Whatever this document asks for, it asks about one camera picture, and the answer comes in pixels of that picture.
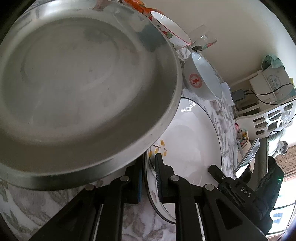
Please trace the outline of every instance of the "silver tray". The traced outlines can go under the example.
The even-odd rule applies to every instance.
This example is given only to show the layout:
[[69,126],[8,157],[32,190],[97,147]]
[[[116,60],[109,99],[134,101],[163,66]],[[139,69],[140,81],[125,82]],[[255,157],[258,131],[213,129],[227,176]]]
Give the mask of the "silver tray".
[[140,13],[35,6],[0,45],[0,178],[57,190],[122,168],[165,131],[181,87],[173,46]]

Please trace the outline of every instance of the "metal bolt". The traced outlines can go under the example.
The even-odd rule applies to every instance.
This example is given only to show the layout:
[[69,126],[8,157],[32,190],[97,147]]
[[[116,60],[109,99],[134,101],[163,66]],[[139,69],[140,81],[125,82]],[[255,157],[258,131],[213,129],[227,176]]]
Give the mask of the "metal bolt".
[[87,191],[92,191],[94,189],[94,185],[92,185],[92,184],[86,184],[84,188]]
[[180,178],[179,178],[177,175],[172,175],[172,176],[170,177],[170,179],[171,179],[172,181],[176,182],[176,181],[179,181]]
[[206,184],[205,185],[205,189],[207,189],[208,191],[213,191],[214,190],[214,186],[212,184]]
[[129,176],[121,176],[120,181],[127,182],[129,180]]

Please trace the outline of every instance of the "black cable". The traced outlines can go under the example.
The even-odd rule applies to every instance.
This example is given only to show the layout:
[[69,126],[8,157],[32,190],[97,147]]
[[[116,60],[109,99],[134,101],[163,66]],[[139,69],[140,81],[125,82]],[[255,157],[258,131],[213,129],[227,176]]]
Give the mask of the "black cable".
[[283,104],[272,104],[272,103],[267,103],[267,102],[264,102],[263,100],[260,100],[259,98],[258,98],[258,96],[252,91],[252,93],[246,93],[245,95],[255,95],[255,97],[260,101],[260,102],[262,102],[262,103],[264,103],[264,104],[270,104],[270,105],[276,105],[276,106],[281,106],[281,105],[283,105],[283,104],[288,104],[288,103],[290,103],[290,102],[292,102],[292,101],[294,101],[294,100],[296,100],[296,99],[293,99],[293,100],[290,100],[290,101],[288,101],[288,102],[286,102],[286,103],[283,103]]
[[[291,121],[293,120],[293,118],[296,116],[296,114],[292,117],[292,119],[289,121],[289,123],[283,128],[283,129],[285,129],[290,123],[291,123]],[[273,132],[280,132],[280,131],[272,131],[272,132],[270,132],[269,133],[269,135],[268,135],[268,137],[267,137],[267,139],[270,137],[270,135],[273,133]]]
[[257,96],[269,95],[269,94],[272,94],[272,93],[276,92],[276,91],[279,90],[280,88],[282,88],[282,87],[284,87],[284,86],[288,86],[288,85],[293,85],[293,84],[292,84],[292,83],[289,83],[289,84],[282,85],[282,86],[278,87],[277,89],[275,89],[274,91],[271,91],[271,92],[266,93],[266,94],[255,94],[255,93],[254,93],[254,94],[257,95]]

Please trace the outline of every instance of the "window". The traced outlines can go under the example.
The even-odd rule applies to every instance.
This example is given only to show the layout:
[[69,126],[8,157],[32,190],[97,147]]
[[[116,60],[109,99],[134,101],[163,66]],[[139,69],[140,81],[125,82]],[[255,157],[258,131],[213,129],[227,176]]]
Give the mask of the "window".
[[270,212],[270,217],[273,220],[272,228],[268,234],[276,234],[284,231],[295,210],[296,201],[296,179],[283,182],[279,191],[279,197]]

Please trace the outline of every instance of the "gray and white plush toy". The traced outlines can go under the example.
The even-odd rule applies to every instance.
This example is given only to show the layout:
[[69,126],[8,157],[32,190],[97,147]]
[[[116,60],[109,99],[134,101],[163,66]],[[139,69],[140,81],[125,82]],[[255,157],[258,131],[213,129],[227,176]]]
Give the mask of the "gray and white plush toy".
[[280,141],[276,147],[276,151],[272,155],[272,157],[276,157],[280,154],[286,155],[288,149],[288,142],[286,141]]

